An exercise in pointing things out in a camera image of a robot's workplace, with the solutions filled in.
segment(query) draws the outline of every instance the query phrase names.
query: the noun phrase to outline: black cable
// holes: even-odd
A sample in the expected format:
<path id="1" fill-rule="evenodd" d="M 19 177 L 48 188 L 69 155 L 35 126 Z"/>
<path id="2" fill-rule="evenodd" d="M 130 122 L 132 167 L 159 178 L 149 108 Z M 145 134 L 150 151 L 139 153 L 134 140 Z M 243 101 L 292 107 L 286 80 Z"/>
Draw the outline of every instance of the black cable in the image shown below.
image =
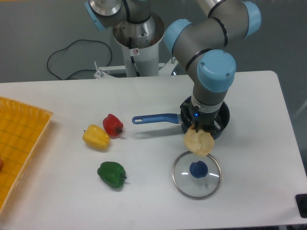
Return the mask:
<path id="1" fill-rule="evenodd" d="M 81 69 L 81 70 L 78 70 L 78 71 L 72 73 L 72 74 L 69 75 L 67 78 L 62 79 L 62 78 L 60 78 L 58 75 L 56 75 L 55 73 L 53 73 L 53 72 L 50 70 L 50 68 L 49 68 L 49 61 L 50 61 L 51 57 L 52 57 L 53 55 L 55 55 L 56 53 L 60 52 L 60 51 L 63 51 L 63 50 L 68 49 L 69 47 L 71 47 L 73 44 L 75 44 L 75 43 L 77 43 L 77 42 L 98 42 L 98 43 L 104 44 L 105 46 L 107 46 L 107 48 L 109 49 L 110 54 L 111 54 L 111 58 L 110 58 L 110 60 L 109 60 L 109 62 L 108 62 L 108 64 L 107 64 L 106 66 L 109 66 L 110 63 L 111 63 L 111 61 L 112 61 L 112 57 L 113 57 L 112 50 L 111 50 L 110 46 L 109 46 L 107 43 L 102 42 L 102 41 L 87 40 L 87 39 L 79 39 L 79 40 L 76 40 L 76 41 L 72 42 L 69 46 L 67 46 L 67 47 L 65 47 L 65 48 L 63 48 L 63 49 L 60 49 L 60 50 L 58 50 L 58 51 L 52 53 L 52 54 L 49 56 L 49 58 L 48 58 L 48 61 L 47 61 L 47 69 L 48 69 L 48 71 L 49 71 L 53 76 L 55 76 L 55 77 L 58 78 L 59 80 L 76 80 L 75 78 L 72 78 L 72 76 L 73 76 L 74 74 L 76 74 L 76 73 L 87 72 L 87 71 L 97 71 L 97 70 L 95 70 L 95 69 Z"/>
<path id="2" fill-rule="evenodd" d="M 129 43 L 128 43 L 128 48 L 132 49 L 132 37 L 129 37 Z M 134 69 L 135 69 L 135 73 L 137 77 L 140 77 L 140 72 L 138 70 L 138 67 L 136 66 L 135 60 L 134 60 L 134 56 L 130 56 L 131 62 L 134 65 Z"/>

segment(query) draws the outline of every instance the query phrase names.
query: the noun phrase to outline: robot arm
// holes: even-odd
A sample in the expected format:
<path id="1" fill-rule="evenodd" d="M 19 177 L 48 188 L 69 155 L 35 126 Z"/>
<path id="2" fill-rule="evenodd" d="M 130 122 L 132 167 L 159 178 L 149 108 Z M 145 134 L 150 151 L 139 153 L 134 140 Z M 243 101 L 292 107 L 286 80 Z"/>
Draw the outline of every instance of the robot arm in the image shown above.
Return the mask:
<path id="1" fill-rule="evenodd" d="M 164 40 L 194 81 L 191 100 L 181 107 L 181 112 L 196 130 L 215 134 L 223 126 L 217 121 L 217 114 L 236 72 L 233 57 L 218 48 L 257 31 L 261 15 L 252 2 L 198 2 L 209 19 L 197 25 L 186 19 L 177 20 L 166 30 Z"/>
<path id="2" fill-rule="evenodd" d="M 105 28 L 122 21 L 140 24 L 151 16 L 148 0 L 88 0 L 85 5 Z"/>
<path id="3" fill-rule="evenodd" d="M 225 111 L 229 115 L 224 98 L 236 72 L 234 58 L 219 48 L 257 31 L 261 14 L 258 7 L 249 1 L 197 2 L 208 15 L 208 20 L 197 25 L 186 19 L 177 20 L 166 30 L 164 41 L 194 81 L 191 98 L 180 107 L 181 120 L 186 128 L 194 125 L 196 131 L 201 128 L 217 136 L 228 123 L 227 117 L 223 118 L 219 112 Z M 88 0 L 85 5 L 95 23 L 99 21 L 103 27 L 113 26 L 114 37 L 127 49 L 146 49 L 163 37 L 164 24 L 151 13 L 149 0 Z M 125 60 L 125 65 L 127 75 L 133 76 L 138 71 L 132 56 L 131 60 Z M 142 76 L 151 76 L 142 74 L 152 69 L 150 66 L 155 69 L 149 71 L 151 74 L 158 73 L 157 63 L 151 59 L 143 62 L 143 68 L 141 63 L 139 69 Z"/>

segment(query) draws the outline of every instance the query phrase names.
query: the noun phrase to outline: yellow tray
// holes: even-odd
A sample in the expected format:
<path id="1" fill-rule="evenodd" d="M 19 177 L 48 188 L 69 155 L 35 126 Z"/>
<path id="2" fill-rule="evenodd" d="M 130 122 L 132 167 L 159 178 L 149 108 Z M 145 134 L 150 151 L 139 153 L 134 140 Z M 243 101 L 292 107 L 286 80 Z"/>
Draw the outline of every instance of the yellow tray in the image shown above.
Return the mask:
<path id="1" fill-rule="evenodd" d="M 52 115 L 51 111 L 0 97 L 0 213 Z"/>

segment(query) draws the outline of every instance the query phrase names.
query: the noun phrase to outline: blue lid knob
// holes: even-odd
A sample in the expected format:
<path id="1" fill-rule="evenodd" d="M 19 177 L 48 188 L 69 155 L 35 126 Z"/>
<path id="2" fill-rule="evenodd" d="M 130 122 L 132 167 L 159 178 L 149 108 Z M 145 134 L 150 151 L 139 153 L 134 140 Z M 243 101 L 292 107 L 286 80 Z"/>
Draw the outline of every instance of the blue lid knob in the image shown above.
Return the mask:
<path id="1" fill-rule="evenodd" d="M 208 166 L 203 161 L 193 162 L 190 165 L 190 173 L 195 178 L 202 178 L 208 174 Z"/>

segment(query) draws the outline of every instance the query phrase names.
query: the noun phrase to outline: light blue joint cover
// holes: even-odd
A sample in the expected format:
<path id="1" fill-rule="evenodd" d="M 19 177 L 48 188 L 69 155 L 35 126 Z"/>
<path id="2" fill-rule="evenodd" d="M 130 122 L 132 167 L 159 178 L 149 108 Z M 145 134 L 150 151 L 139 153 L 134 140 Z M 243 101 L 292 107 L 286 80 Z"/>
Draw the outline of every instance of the light blue joint cover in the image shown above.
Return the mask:
<path id="1" fill-rule="evenodd" d="M 90 14 L 96 28 L 100 31 L 105 30 L 106 28 L 100 23 L 100 21 L 97 19 L 96 15 L 94 14 L 94 12 L 92 11 L 90 4 L 88 3 L 88 1 L 84 4 L 88 13 Z"/>
<path id="2" fill-rule="evenodd" d="M 219 49 L 206 52 L 198 62 L 197 75 L 201 84 L 212 92 L 224 92 L 234 81 L 236 61 Z"/>
<path id="3" fill-rule="evenodd" d="M 246 5 L 248 10 L 248 33 L 246 37 L 256 32 L 261 25 L 261 13 L 258 6 L 251 1 L 245 1 L 243 4 Z"/>
<path id="4" fill-rule="evenodd" d="M 164 42 L 171 54 L 173 54 L 173 47 L 177 38 L 179 37 L 183 29 L 186 28 L 186 26 L 189 24 L 191 24 L 189 20 L 179 19 L 177 21 L 174 21 L 165 31 Z"/>

